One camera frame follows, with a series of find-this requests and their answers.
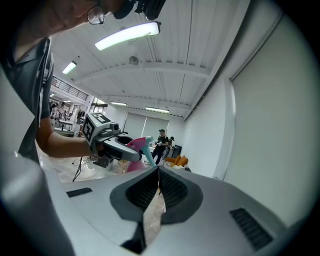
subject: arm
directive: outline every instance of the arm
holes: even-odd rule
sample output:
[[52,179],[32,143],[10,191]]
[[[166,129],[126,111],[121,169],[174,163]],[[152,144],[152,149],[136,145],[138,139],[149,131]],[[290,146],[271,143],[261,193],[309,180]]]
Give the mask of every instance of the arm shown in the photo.
[[[116,12],[124,0],[102,0],[104,13]],[[18,61],[42,39],[88,22],[87,12],[95,1],[44,0],[23,21],[18,32],[14,59]]]
[[36,131],[36,142],[43,152],[54,158],[92,155],[85,138],[69,138],[54,132],[50,117],[41,119],[40,128]]

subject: floor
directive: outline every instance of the floor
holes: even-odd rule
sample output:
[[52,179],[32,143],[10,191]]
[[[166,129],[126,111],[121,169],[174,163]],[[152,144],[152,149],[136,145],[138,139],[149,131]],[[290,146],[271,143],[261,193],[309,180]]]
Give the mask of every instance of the floor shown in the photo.
[[[62,183],[72,182],[80,163],[80,157],[49,157],[38,147],[37,143],[36,148],[38,152],[39,163],[43,169],[56,172]],[[142,156],[142,160],[147,160],[144,155]],[[77,177],[75,182],[109,178],[115,175],[123,175],[126,167],[127,163],[122,163],[114,160],[112,166],[103,168],[95,165],[93,161],[88,159],[87,157],[83,157],[81,173]],[[144,234],[147,246],[152,243],[152,241],[157,237],[157,234],[160,232],[161,215],[165,211],[164,198],[162,194],[158,194],[159,191],[157,191],[143,215]]]

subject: ceiling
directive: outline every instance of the ceiling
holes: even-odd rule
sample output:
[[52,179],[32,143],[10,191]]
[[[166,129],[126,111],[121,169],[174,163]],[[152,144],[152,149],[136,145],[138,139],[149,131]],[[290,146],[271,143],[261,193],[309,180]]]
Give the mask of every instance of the ceiling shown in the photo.
[[[186,118],[217,73],[245,16],[249,0],[167,0],[157,19],[160,34],[99,51],[95,43],[123,28],[149,22],[133,11],[105,18],[52,40],[54,73],[109,103],[166,108]],[[136,56],[138,65],[129,64]],[[71,62],[69,74],[62,70]]]

